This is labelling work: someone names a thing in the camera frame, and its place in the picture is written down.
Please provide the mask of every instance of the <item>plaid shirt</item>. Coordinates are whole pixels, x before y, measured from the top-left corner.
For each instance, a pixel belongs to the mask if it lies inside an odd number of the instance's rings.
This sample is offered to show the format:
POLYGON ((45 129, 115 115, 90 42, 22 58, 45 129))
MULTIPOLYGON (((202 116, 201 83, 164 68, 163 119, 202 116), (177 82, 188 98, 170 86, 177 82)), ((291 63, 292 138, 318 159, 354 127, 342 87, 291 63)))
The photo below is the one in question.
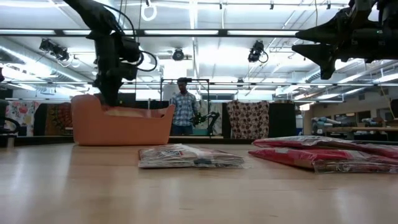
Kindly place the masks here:
POLYGON ((197 99, 195 95, 186 93, 185 95, 177 93, 170 99, 170 104, 175 105, 173 124, 177 126, 191 126, 189 120, 198 113, 197 99))

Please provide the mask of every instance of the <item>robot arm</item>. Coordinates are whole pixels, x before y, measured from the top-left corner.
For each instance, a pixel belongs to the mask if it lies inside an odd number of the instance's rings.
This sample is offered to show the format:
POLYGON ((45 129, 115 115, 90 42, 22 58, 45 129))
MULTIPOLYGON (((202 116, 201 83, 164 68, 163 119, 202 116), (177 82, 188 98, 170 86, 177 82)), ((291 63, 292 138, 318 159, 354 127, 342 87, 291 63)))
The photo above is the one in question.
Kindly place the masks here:
POLYGON ((198 113, 194 118, 191 119, 191 122, 193 123, 194 126, 196 126, 196 125, 203 123, 211 118, 211 122, 210 122, 209 126, 207 127, 207 131, 208 131, 208 134, 210 136, 212 136, 213 135, 213 126, 219 117, 220 117, 220 113, 217 113, 217 112, 210 112, 209 114, 206 114, 204 116, 202 116, 200 113, 198 113))
POLYGON ((292 50, 321 68, 321 79, 329 79, 340 59, 398 59, 398 0, 350 0, 349 7, 325 24, 300 31, 296 38, 319 44, 294 45, 292 50), (377 3, 379 21, 368 17, 377 3))
POLYGON ((98 66, 93 86, 99 88, 106 104, 117 106, 122 79, 129 81, 135 79, 137 67, 144 59, 143 53, 139 50, 139 43, 124 35, 113 13, 107 10, 112 7, 93 0, 64 1, 79 13, 84 23, 91 29, 86 38, 95 42, 95 63, 98 66))

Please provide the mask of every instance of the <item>person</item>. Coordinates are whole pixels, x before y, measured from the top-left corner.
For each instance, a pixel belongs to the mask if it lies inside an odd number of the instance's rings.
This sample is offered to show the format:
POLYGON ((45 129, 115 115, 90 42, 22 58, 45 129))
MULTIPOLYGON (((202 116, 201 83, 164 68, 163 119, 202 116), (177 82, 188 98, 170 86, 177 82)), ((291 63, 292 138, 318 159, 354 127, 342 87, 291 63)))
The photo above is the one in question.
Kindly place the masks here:
POLYGON ((172 135, 193 134, 193 124, 190 120, 198 113, 198 108, 195 95, 187 91, 187 83, 185 78, 179 78, 177 85, 180 93, 170 99, 170 104, 175 105, 172 135))

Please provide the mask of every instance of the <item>orange bin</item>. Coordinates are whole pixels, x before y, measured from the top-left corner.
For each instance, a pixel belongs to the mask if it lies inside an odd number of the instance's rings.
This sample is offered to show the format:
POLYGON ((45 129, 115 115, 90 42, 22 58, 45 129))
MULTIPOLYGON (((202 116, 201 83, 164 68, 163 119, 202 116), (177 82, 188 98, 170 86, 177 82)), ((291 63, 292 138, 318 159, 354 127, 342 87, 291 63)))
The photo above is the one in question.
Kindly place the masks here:
POLYGON ((112 108, 139 116, 114 116, 102 110, 93 95, 72 98, 73 138, 82 146, 133 146, 167 144, 174 105, 159 110, 112 108))

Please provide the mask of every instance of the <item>folded clothing in plastic bag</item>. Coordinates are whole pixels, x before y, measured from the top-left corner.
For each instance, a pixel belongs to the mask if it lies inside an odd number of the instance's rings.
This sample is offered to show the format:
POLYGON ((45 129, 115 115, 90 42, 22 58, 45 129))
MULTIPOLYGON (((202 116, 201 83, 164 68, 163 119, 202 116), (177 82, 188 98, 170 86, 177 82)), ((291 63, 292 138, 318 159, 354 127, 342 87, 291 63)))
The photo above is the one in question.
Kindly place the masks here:
POLYGON ((294 147, 297 149, 335 148, 366 152, 368 154, 398 159, 397 146, 360 144, 349 140, 323 136, 292 136, 282 138, 258 139, 253 142, 258 147, 294 147))
POLYGON ((327 172, 398 173, 398 160, 365 152, 341 149, 297 150, 289 147, 268 147, 249 154, 281 164, 327 172))
POLYGON ((141 168, 232 167, 241 168, 241 156, 199 147, 173 144, 139 151, 141 168))

